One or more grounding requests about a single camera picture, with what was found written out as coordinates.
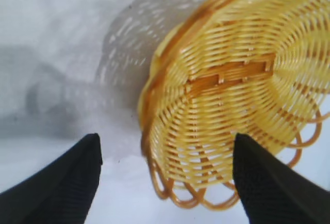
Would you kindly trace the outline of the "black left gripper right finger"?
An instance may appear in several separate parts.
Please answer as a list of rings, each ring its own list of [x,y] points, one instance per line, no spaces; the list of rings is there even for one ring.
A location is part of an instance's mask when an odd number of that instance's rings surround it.
[[[233,179],[250,223],[329,223],[329,192],[247,134],[235,137]]]

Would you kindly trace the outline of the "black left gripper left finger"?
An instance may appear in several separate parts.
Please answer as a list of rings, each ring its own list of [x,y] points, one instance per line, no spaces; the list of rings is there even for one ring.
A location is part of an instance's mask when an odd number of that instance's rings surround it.
[[[1,223],[84,223],[103,164],[97,133],[1,193]]]

